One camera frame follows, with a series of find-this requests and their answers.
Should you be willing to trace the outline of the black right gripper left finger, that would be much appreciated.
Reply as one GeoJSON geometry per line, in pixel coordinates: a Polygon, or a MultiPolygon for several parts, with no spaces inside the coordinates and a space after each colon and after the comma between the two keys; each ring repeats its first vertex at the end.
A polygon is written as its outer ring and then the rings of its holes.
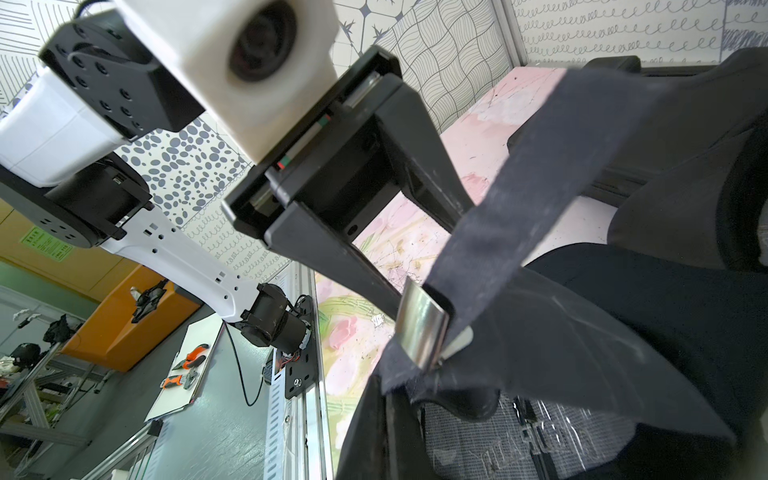
{"type": "Polygon", "coordinates": [[[386,477],[385,399],[381,379],[369,377],[348,427],[336,479],[384,479],[386,477]]]}

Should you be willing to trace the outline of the orange handled pliers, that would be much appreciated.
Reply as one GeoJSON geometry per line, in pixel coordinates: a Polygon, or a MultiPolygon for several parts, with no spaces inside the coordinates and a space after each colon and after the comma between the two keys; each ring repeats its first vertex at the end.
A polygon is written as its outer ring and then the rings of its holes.
{"type": "Polygon", "coordinates": [[[199,344],[197,347],[183,356],[182,359],[172,368],[172,370],[190,370],[202,365],[207,359],[206,352],[209,349],[209,344],[199,344]]]}

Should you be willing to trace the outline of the black plastic tool case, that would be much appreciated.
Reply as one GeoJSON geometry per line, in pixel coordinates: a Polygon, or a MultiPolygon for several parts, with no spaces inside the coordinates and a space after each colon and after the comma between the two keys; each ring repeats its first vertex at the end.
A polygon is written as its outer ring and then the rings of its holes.
{"type": "Polygon", "coordinates": [[[493,187],[585,195],[619,206],[642,186],[748,130],[767,108],[767,50],[692,76],[570,70],[508,140],[493,187]]]}

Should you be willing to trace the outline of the orange cabinet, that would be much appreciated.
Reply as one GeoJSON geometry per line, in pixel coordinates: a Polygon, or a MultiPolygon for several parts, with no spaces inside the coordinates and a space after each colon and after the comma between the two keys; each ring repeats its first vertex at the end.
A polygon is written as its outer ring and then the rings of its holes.
{"type": "Polygon", "coordinates": [[[143,266],[134,269],[60,353],[118,372],[129,371],[201,307],[196,297],[168,283],[158,307],[135,323],[136,304],[129,290],[145,291],[161,280],[159,274],[143,266]]]}

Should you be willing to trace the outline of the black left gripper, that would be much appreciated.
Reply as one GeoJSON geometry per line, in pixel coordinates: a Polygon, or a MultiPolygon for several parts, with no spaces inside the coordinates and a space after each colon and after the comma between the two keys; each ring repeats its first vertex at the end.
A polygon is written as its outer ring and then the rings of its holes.
{"type": "Polygon", "coordinates": [[[340,235],[362,231],[373,216],[366,207],[394,178],[448,233],[475,206],[420,95],[402,84],[397,57],[373,46],[251,168],[223,209],[237,231],[264,237],[273,252],[394,319],[400,292],[340,235]]]}

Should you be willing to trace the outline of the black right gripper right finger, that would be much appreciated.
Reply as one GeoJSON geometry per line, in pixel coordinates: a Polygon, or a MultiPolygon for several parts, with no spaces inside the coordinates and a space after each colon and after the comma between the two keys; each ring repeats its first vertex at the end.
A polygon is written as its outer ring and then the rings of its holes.
{"type": "Polygon", "coordinates": [[[388,478],[439,479],[404,389],[388,394],[388,478]]]}

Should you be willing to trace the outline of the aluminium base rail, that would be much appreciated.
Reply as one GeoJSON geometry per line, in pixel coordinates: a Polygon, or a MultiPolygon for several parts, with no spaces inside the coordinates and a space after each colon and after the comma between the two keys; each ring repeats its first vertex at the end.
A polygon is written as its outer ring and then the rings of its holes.
{"type": "Polygon", "coordinates": [[[151,418],[88,479],[331,479],[320,335],[291,362],[222,330],[183,406],[151,418]]]}

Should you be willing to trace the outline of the navy baseball cap metal buckle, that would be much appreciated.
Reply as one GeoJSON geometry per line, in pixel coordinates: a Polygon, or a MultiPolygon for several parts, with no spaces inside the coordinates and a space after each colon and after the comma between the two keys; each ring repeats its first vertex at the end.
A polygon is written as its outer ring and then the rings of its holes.
{"type": "Polygon", "coordinates": [[[374,370],[384,479],[399,389],[439,479],[742,474],[767,407],[767,108],[619,206],[494,183],[374,370]]]}

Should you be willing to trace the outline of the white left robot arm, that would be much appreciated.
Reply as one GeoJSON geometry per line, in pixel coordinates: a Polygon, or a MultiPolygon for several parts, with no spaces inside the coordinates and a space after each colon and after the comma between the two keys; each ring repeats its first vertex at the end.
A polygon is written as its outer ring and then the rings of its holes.
{"type": "Polygon", "coordinates": [[[1,196],[80,248],[140,263],[257,346],[311,337],[274,286],[244,279],[180,233],[117,154],[208,113],[252,168],[226,196],[239,232],[395,315],[400,293],[354,246],[397,194],[445,230],[472,208],[398,59],[373,46],[342,76],[329,1],[116,1],[78,7],[1,122],[1,196]]]}

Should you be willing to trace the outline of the orange handled cutters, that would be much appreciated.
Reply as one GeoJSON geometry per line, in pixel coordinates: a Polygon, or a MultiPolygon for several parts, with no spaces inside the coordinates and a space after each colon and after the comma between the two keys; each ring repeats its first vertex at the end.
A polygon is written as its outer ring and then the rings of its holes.
{"type": "Polygon", "coordinates": [[[199,372],[196,369],[189,370],[185,374],[179,374],[179,375],[167,377],[161,383],[160,388],[162,390],[168,390],[171,388],[180,387],[185,390],[190,390],[194,386],[198,377],[199,377],[199,372]]]}

